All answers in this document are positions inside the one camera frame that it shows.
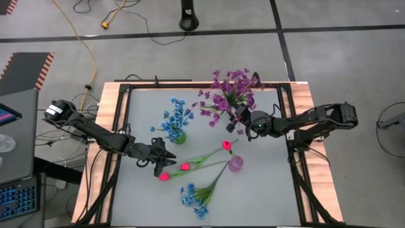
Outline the clear glass object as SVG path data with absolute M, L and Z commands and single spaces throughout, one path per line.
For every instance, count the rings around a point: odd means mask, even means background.
M 16 142 L 12 137 L 0 134 L 0 153 L 11 152 L 15 147 Z

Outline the backlit black keyboard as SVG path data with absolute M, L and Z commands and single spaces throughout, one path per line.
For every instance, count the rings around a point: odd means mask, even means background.
M 36 177 L 0 185 L 0 222 L 39 210 L 40 195 Z

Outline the blue artificial flower bunch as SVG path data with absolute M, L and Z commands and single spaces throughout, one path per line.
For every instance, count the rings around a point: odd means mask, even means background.
M 183 206 L 193 207 L 193 212 L 199 220 L 203 220 L 209 213 L 208 205 L 213 197 L 216 185 L 228 166 L 229 161 L 225 163 L 220 173 L 216 176 L 212 183 L 206 187 L 196 187 L 194 183 L 189 183 L 185 187 L 180 188 L 181 202 Z
M 159 128 L 150 127 L 150 132 L 161 131 L 166 132 L 166 139 L 174 143 L 175 139 L 185 132 L 184 127 L 190 124 L 190 120 L 194 119 L 194 114 L 191 109 L 186 108 L 186 101 L 171 97 L 170 101 L 173 105 L 173 111 L 163 112 L 163 121 L 160 123 Z

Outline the pink glass vase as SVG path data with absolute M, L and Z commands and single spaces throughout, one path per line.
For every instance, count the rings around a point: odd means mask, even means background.
M 244 164 L 243 157 L 241 157 L 239 155 L 235 155 L 235 156 L 231 157 L 231 159 L 228 163 L 228 168 L 232 172 L 239 172 L 239 171 L 241 171 L 243 164 Z

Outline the black round stand base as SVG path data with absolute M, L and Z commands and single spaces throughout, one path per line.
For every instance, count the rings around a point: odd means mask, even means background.
M 181 17 L 179 27 L 183 31 L 193 31 L 199 26 L 199 20 L 196 16 L 193 0 L 181 0 Z

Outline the grey side desk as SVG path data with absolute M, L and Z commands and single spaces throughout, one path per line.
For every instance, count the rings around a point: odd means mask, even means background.
M 16 142 L 13 151 L 0 153 L 0 184 L 32 175 L 38 91 L 36 89 L 0 96 L 0 103 L 22 114 L 22 118 L 0 127 L 0 134 Z

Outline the black striped floor mat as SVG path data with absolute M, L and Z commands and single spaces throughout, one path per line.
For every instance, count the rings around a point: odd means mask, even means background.
M 18 3 L 18 0 L 0 0 L 0 15 L 11 15 Z
M 44 86 L 55 57 L 50 53 L 13 53 L 0 72 L 0 96 Z

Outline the grey stand foot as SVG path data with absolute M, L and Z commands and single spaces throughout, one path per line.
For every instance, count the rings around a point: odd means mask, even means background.
M 400 125 L 403 129 L 405 129 L 405 112 L 377 123 L 377 127 L 379 129 L 388 129 L 394 125 Z

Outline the laptop screen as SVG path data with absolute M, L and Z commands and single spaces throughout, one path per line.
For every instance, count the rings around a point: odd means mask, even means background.
M 22 114 L 0 103 L 0 127 L 22 118 Z

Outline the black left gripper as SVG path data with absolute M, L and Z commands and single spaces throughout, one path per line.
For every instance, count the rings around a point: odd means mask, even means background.
M 137 159 L 136 165 L 138 167 L 146 167 L 149 163 L 155 164 L 155 177 L 158 177 L 162 173 L 164 167 L 177 163 L 176 161 L 170 159 L 161 160 L 161 157 L 177 157 L 166 149 L 166 143 L 162 137 L 154 137 L 151 139 L 151 144 L 144 144 L 142 142 L 132 143 L 132 158 Z

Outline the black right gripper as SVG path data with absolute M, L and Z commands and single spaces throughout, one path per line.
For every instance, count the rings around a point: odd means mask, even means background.
M 245 104 L 238 104 L 235 106 L 235 116 L 236 119 L 244 123 L 245 122 L 245 133 L 248 138 L 258 138 L 271 136 L 276 137 L 276 132 L 273 128 L 273 121 L 275 117 L 274 113 L 269 114 L 265 111 L 249 111 L 249 107 Z M 230 122 L 226 126 L 226 130 L 232 133 L 238 122 Z

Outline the black metal table frame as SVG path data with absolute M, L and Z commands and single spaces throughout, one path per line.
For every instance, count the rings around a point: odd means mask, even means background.
M 126 123 L 131 125 L 131 133 L 136 141 L 150 144 L 150 139 L 161 133 L 150 133 L 149 127 L 160 123 L 164 110 L 169 110 L 169 98 L 184 98 L 193 103 L 198 100 L 196 94 L 200 87 L 208 86 L 193 82 L 162 82 L 154 86 L 151 82 L 108 82 L 105 83 L 101 97 L 97 123 L 107 129 L 113 126 L 113 112 L 118 107 L 121 98 L 118 98 L 119 89 L 132 86 L 124 90 L 123 105 L 119 118 L 119 127 Z M 312 106 L 311 93 L 308 83 L 269 83 L 270 87 L 264 91 L 258 90 L 259 102 L 264 104 L 264 110 L 272 111 L 273 103 L 287 105 L 287 91 L 280 90 L 279 86 L 290 86 L 295 98 L 294 103 L 304 109 Z M 107 154 L 100 152 L 93 169 L 92 190 L 89 197 L 89 207 L 101 192 L 102 179 L 106 164 L 118 167 L 116 187 L 106 196 L 100 208 L 100 223 L 111 223 L 111 226 L 134 227 L 193 227 L 193 228 L 219 228 L 219 227 L 276 227 L 299 226 L 301 221 L 312 221 L 312 212 L 308 197 L 304 191 L 293 184 L 291 166 L 288 160 L 287 149 L 290 149 L 285 136 L 277 139 L 270 136 L 259 137 L 251 142 L 246 136 L 238 137 L 226 131 L 227 123 L 220 122 L 218 127 L 212 129 L 208 126 L 208 119 L 195 114 L 195 119 L 186 127 L 187 139 L 182 145 L 166 142 L 166 148 L 177 156 L 177 164 L 166 167 L 171 172 L 178 170 L 178 164 L 186 158 L 200 154 L 210 153 L 221 147 L 225 139 L 233 141 L 233 150 L 244 159 L 244 166 L 240 172 L 231 172 L 228 168 L 219 179 L 213 199 L 209 204 L 209 213 L 205 219 L 199 220 L 191 207 L 182 206 L 179 195 L 184 184 L 194 182 L 196 186 L 205 186 L 213 181 L 223 168 L 222 164 L 185 174 L 173 180 L 160 181 L 153 177 L 153 167 L 136 166 L 132 158 L 112 156 L 107 161 Z M 316 157 L 317 154 L 307 152 L 304 154 L 307 165 L 307 176 L 310 176 L 313 193 L 317 196 L 324 208 L 336 220 L 343 221 L 337 201 L 330 167 L 325 160 Z

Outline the black desk leg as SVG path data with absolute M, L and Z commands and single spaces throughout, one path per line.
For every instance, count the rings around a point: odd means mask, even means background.
M 34 158 L 33 173 L 45 173 L 48 177 L 80 185 L 83 172 L 49 162 L 42 158 Z

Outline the purple artificial flower bunch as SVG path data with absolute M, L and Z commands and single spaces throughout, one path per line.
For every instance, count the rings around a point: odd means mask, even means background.
M 218 92 L 219 90 L 225 90 L 225 89 L 247 89 L 250 88 L 252 91 L 254 88 L 263 88 L 263 85 L 261 87 L 254 87 L 251 85 L 251 77 L 248 77 L 248 73 L 250 70 L 247 68 L 244 68 L 242 70 L 236 70 L 236 71 L 228 71 L 225 74 L 225 78 L 221 79 L 220 78 L 220 71 L 215 70 L 213 72 L 213 82 L 211 84 L 212 90 L 215 90 L 215 93 Z
M 204 101 L 191 104 L 192 108 L 198 108 L 200 115 L 211 117 L 209 126 L 214 128 L 224 114 L 235 114 L 235 105 L 246 105 L 249 110 L 256 108 L 254 93 L 247 89 L 225 89 L 211 94 L 210 91 L 200 90 L 198 96 L 204 96 Z

